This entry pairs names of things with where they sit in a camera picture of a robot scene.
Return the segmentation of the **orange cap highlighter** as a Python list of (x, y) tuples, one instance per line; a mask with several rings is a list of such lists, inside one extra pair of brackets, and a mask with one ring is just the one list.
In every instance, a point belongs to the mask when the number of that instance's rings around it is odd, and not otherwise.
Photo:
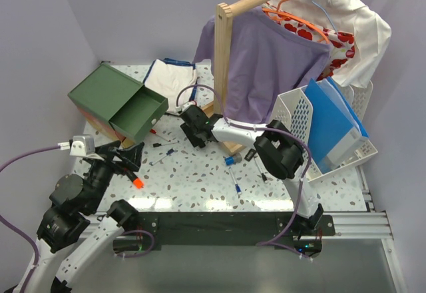
[(126, 169), (125, 170), (125, 175), (127, 176), (127, 178), (132, 182), (132, 184), (137, 188), (137, 189), (142, 189), (144, 187), (144, 183), (143, 181), (138, 177), (137, 172), (130, 170), (130, 169)]

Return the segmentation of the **green drawer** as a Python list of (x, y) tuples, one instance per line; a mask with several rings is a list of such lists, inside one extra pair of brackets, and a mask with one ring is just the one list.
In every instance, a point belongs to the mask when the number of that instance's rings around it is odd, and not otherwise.
[(142, 86), (110, 119), (112, 128), (140, 143), (168, 110), (168, 99)]

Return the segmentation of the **pink cap highlighter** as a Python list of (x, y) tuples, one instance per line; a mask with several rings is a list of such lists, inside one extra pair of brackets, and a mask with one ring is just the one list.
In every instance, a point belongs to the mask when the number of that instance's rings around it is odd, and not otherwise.
[(254, 149), (251, 148), (247, 152), (246, 156), (244, 157), (244, 160), (251, 161), (254, 158), (255, 155), (256, 155), (256, 150), (254, 150)]

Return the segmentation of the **green drawer box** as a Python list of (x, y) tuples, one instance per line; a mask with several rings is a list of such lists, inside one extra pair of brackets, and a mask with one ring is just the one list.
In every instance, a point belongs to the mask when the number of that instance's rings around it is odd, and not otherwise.
[(68, 97), (78, 108), (110, 125), (110, 119), (142, 86), (114, 67), (101, 64)]

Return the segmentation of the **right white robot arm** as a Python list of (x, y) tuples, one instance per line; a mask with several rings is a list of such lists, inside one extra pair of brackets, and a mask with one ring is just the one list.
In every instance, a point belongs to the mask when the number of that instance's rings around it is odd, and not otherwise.
[(255, 125), (228, 120), (222, 115), (208, 117), (191, 103), (178, 108), (180, 126), (192, 146), (204, 148), (208, 142), (233, 142), (252, 148), (270, 175), (283, 182), (294, 203), (292, 230), (311, 235), (320, 227), (323, 207), (307, 179), (310, 160), (305, 144), (290, 134), (284, 124), (272, 120)]

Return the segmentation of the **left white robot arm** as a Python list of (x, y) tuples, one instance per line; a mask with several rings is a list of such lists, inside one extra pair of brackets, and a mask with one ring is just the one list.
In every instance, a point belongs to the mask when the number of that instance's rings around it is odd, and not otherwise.
[(33, 240), (5, 218), (1, 223), (22, 236), (33, 248), (33, 260), (23, 278), (10, 292), (70, 292), (73, 280), (95, 259), (103, 247), (119, 234), (135, 233), (138, 211), (125, 200), (111, 204), (100, 226), (78, 248), (73, 245), (90, 225), (114, 175), (129, 178), (142, 187), (136, 176), (142, 161), (144, 144), (121, 149), (120, 141), (94, 146), (89, 135), (75, 136), (59, 143), (57, 149), (69, 150), (90, 164), (84, 175), (67, 174), (59, 179), (49, 199), (51, 207), (44, 213)]

